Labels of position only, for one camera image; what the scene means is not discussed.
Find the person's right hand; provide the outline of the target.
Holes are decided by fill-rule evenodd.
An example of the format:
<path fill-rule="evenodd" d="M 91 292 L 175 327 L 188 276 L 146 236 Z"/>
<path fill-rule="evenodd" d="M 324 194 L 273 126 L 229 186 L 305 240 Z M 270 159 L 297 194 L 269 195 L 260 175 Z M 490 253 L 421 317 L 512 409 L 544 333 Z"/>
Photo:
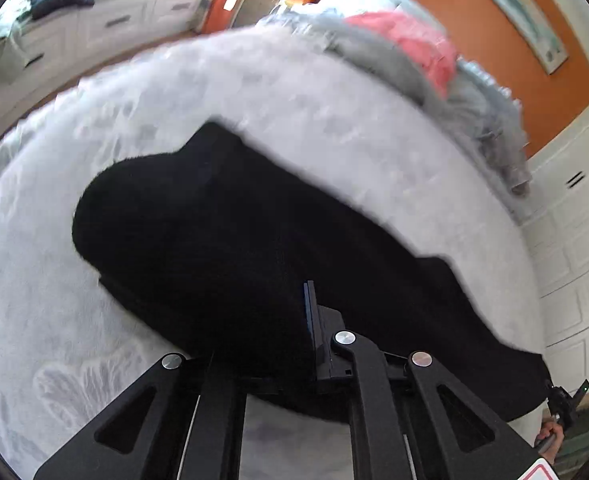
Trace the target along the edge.
<path fill-rule="evenodd" d="M 550 465 L 556 461 L 564 440 L 564 430 L 555 418 L 547 418 L 541 423 L 541 430 L 537 434 L 536 447 L 541 457 Z"/>

